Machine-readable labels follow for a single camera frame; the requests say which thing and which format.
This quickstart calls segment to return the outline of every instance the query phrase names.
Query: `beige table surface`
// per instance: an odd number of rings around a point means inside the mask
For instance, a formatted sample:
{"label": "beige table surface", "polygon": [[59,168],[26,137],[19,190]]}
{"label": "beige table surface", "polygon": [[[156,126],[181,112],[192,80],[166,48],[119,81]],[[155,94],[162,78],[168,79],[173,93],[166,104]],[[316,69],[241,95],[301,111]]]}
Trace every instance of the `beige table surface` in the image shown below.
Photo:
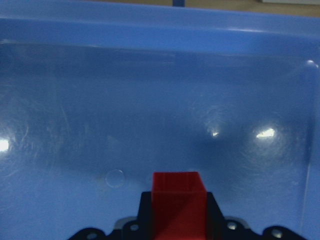
{"label": "beige table surface", "polygon": [[[172,0],[98,0],[115,3],[171,6]],[[259,0],[185,0],[190,8],[320,17],[320,5],[262,3]]]}

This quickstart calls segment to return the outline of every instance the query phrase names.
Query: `blue plastic bin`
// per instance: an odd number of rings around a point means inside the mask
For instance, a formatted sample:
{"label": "blue plastic bin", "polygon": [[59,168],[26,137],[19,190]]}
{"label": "blue plastic bin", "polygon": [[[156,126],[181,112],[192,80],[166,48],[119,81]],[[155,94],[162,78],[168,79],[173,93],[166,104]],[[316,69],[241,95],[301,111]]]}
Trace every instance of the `blue plastic bin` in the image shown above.
{"label": "blue plastic bin", "polygon": [[155,171],[320,239],[319,64],[319,18],[1,1],[0,239],[108,233]]}

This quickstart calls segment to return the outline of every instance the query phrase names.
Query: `blue tray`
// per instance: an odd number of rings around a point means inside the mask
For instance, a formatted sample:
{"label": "blue tray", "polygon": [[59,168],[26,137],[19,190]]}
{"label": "blue tray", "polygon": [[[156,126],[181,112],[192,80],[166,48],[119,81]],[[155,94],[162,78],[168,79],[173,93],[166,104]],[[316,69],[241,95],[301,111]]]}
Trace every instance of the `blue tray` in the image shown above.
{"label": "blue tray", "polygon": [[320,239],[319,64],[319,18],[1,1],[0,239],[108,233],[155,171]]}

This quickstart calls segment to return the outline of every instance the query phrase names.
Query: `blue plastic surface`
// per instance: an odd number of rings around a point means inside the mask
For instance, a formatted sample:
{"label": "blue plastic surface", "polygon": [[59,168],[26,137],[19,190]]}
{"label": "blue plastic surface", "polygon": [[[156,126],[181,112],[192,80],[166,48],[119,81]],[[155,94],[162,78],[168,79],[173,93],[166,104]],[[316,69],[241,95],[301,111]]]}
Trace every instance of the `blue plastic surface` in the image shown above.
{"label": "blue plastic surface", "polygon": [[155,171],[320,239],[320,19],[0,2],[0,239],[106,233]]}

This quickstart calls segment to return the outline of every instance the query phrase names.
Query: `red block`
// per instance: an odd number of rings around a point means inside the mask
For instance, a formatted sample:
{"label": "red block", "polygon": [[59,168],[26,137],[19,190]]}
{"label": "red block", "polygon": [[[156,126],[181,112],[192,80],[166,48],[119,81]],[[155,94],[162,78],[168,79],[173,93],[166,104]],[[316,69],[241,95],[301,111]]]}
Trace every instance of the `red block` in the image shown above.
{"label": "red block", "polygon": [[197,172],[155,172],[154,240],[205,240],[207,191]]}

